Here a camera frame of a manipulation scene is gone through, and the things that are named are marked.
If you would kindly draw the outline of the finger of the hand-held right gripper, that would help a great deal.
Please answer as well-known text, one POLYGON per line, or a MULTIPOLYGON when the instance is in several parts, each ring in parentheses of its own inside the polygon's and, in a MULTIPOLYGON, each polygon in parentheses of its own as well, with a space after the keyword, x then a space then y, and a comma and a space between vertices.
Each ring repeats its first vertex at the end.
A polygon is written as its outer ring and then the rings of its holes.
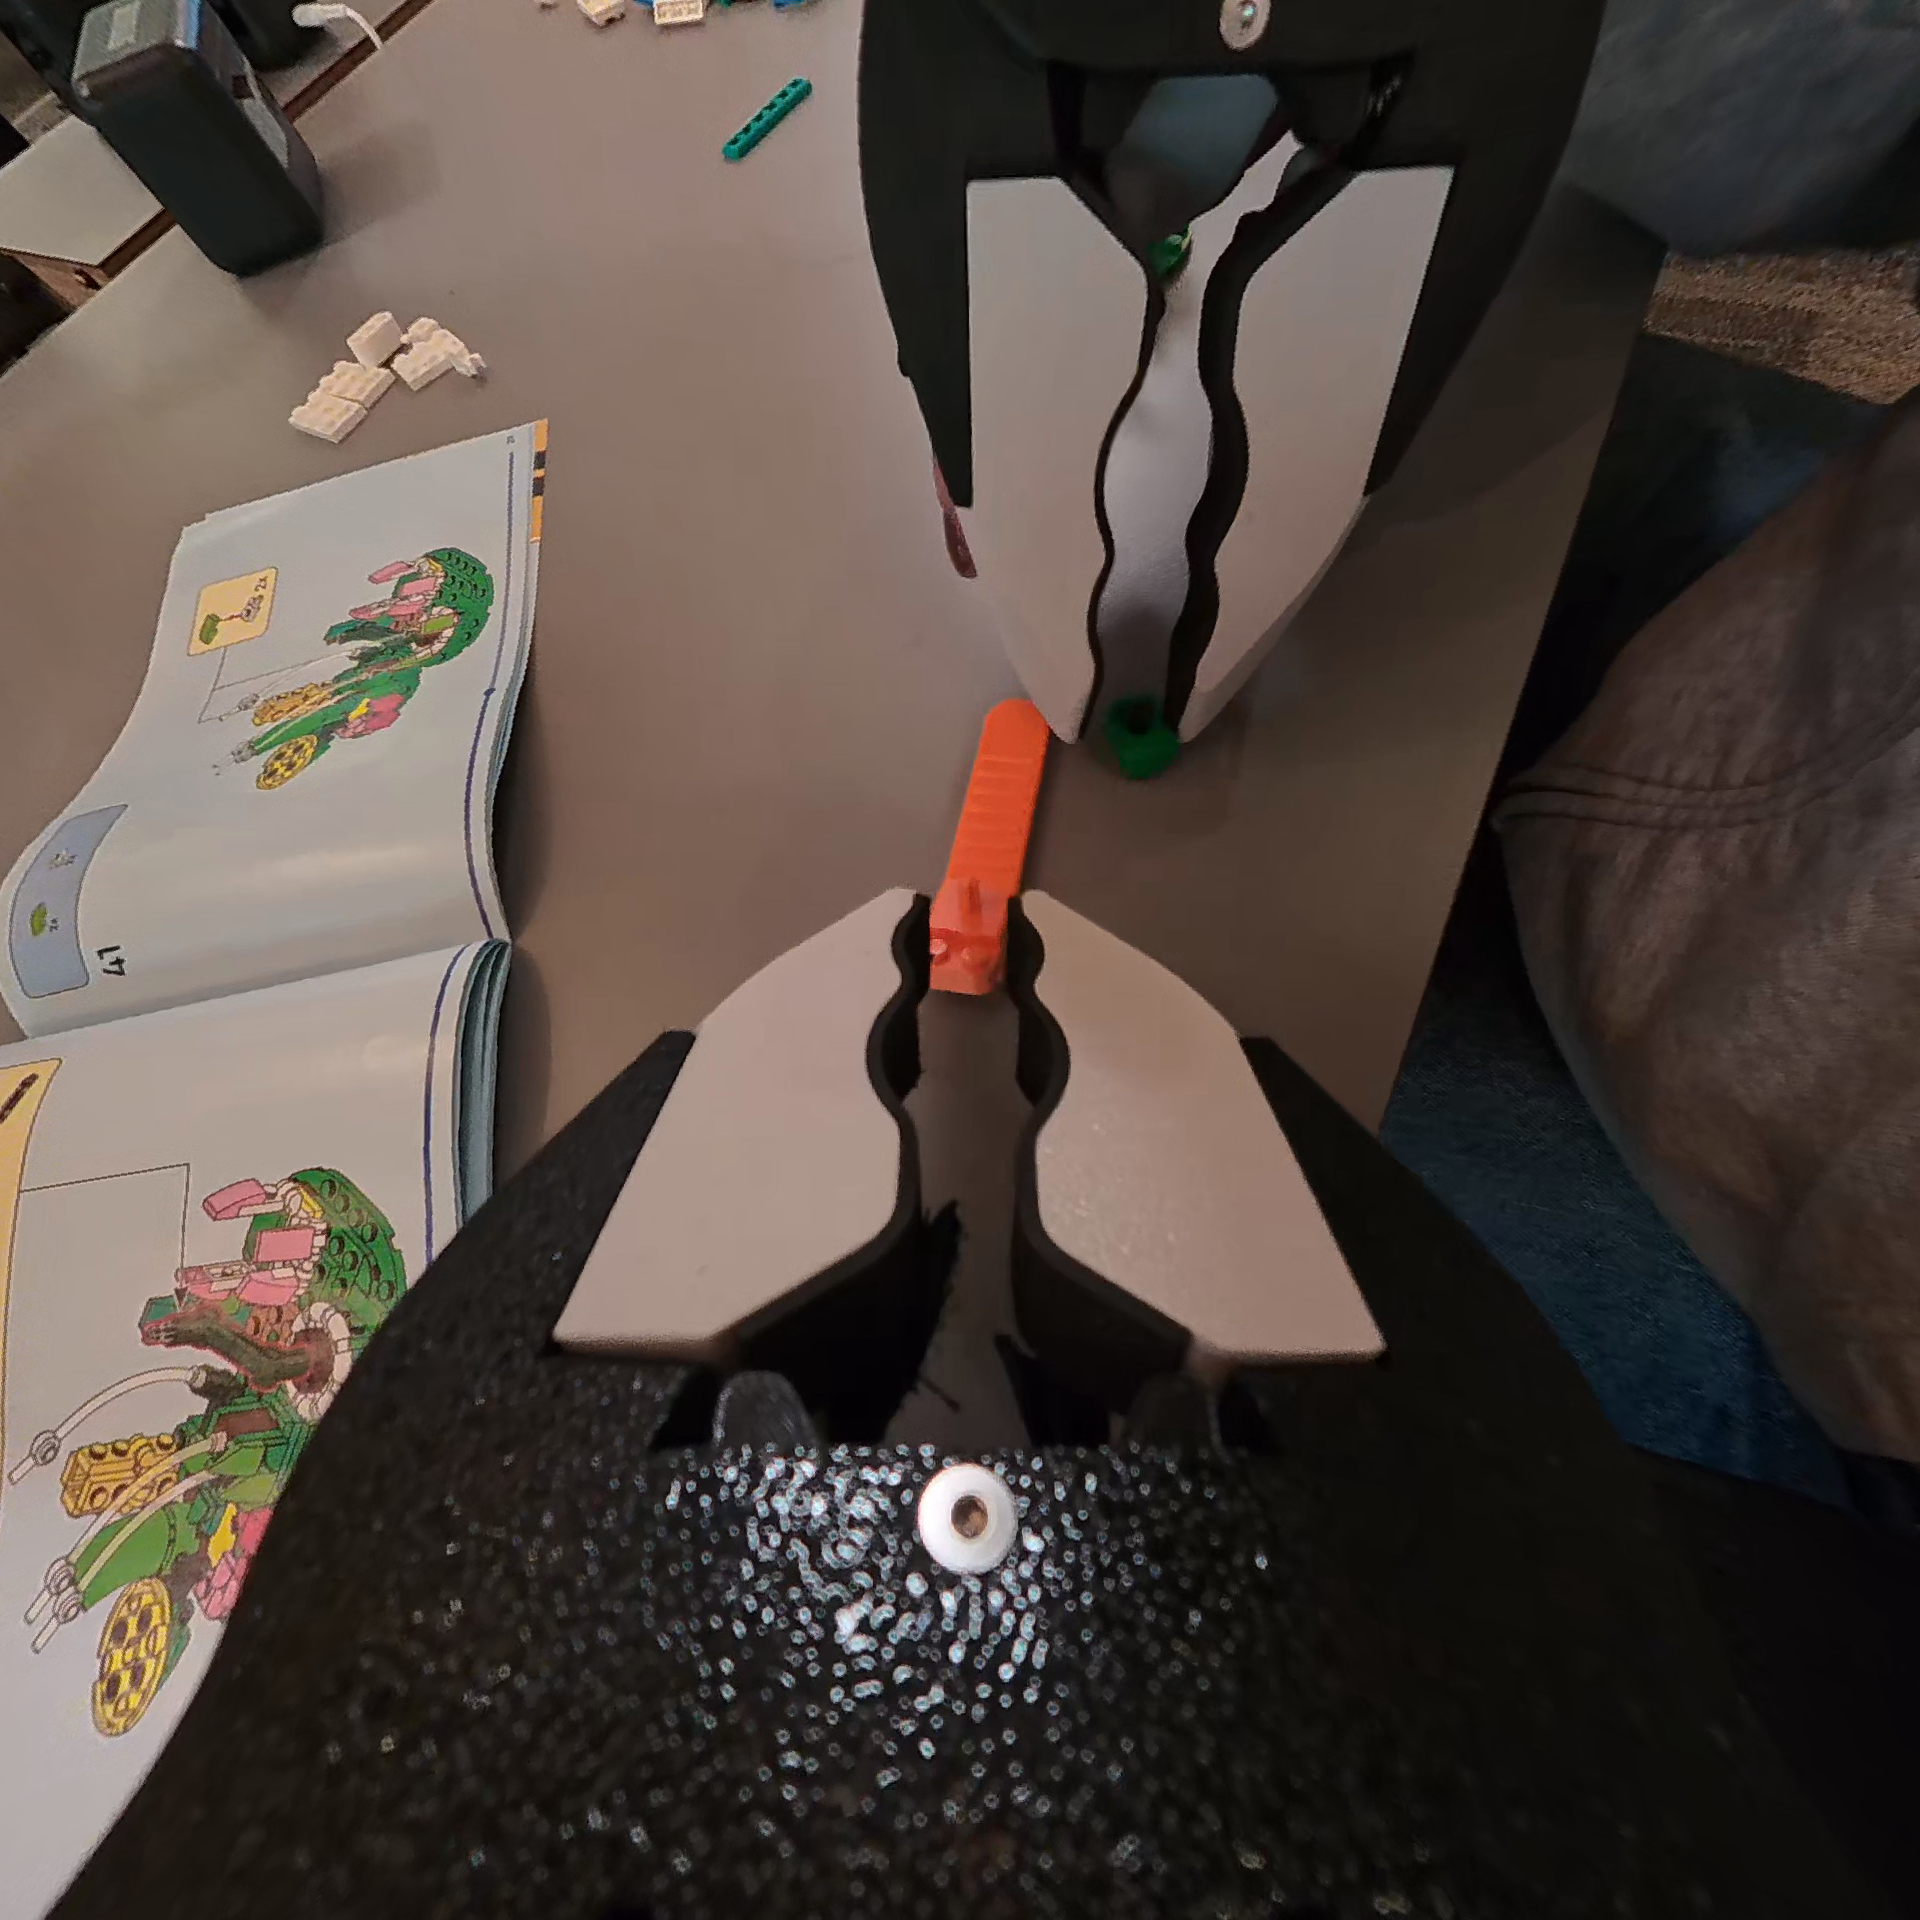
POLYGON ((1100 685, 1100 464, 1140 378, 1149 271, 1062 181, 975 181, 967 297, 964 531, 1020 685, 1070 745, 1100 685))
POLYGON ((1230 396, 1183 530, 1192 665, 1177 732, 1197 741, 1257 674, 1339 560, 1370 493, 1452 166, 1360 172, 1251 269, 1230 396))

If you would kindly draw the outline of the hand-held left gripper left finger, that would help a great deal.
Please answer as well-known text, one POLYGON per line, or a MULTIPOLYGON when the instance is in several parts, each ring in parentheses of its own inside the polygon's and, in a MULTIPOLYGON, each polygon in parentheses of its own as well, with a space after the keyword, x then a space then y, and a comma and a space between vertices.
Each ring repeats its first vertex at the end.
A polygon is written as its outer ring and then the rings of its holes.
POLYGON ((827 1439, 889 1438, 962 1251, 905 1107, 928 939, 932 901, 889 887, 703 1018, 560 1313, 564 1356, 769 1372, 827 1439))

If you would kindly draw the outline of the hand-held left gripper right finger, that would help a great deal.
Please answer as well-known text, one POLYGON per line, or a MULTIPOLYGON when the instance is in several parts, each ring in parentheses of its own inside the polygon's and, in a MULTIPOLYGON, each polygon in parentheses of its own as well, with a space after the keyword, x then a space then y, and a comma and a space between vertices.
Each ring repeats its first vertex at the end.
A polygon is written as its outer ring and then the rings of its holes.
POLYGON ((1008 916, 1008 1385, 1037 1444, 1104 1444, 1142 1391, 1372 1365, 1386 1337, 1238 1029, 1062 897, 1008 916))

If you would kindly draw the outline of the orange lego brick separator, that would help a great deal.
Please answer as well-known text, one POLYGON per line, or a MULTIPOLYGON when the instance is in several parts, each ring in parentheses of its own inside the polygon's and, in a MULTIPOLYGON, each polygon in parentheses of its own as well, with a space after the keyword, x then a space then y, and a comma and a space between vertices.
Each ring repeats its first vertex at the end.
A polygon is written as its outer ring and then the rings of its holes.
POLYGON ((932 901, 932 989, 987 995, 1004 980, 1008 904, 1040 814, 1053 728, 1030 699, 989 709, 964 809, 932 901))

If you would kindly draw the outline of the teal lego beam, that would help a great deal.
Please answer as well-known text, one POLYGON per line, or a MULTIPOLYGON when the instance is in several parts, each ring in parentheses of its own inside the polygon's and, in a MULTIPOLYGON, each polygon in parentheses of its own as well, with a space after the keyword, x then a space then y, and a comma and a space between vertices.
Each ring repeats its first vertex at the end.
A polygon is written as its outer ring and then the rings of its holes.
POLYGON ((803 101, 814 96, 814 83, 798 75, 771 93, 721 144, 725 164, 747 159, 803 101))

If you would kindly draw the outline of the lego instruction booklet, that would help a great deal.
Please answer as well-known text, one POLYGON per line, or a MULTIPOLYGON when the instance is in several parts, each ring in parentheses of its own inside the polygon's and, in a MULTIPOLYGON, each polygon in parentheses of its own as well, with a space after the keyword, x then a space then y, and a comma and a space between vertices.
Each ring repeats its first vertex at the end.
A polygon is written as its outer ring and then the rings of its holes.
POLYGON ((157 1743, 486 1196, 550 426, 195 521, 4 881, 4 1730, 157 1743))

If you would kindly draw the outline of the person's blue jeans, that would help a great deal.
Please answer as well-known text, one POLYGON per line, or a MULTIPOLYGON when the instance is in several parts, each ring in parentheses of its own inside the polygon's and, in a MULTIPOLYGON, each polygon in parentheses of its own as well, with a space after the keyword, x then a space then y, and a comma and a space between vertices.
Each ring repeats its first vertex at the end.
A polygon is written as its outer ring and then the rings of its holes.
POLYGON ((1382 1144, 1524 1286, 1626 1444, 1857 1506, 1759 1334, 1660 1216, 1563 1065, 1494 831, 1467 857, 1382 1144))

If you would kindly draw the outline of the black battery pack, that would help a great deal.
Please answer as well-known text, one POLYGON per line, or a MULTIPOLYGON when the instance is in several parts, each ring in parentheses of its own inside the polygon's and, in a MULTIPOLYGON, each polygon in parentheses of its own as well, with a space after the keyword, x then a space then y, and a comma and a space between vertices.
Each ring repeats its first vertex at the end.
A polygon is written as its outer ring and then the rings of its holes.
POLYGON ((214 5, 92 8, 73 93, 218 271, 251 277, 324 241, 319 166, 214 5))

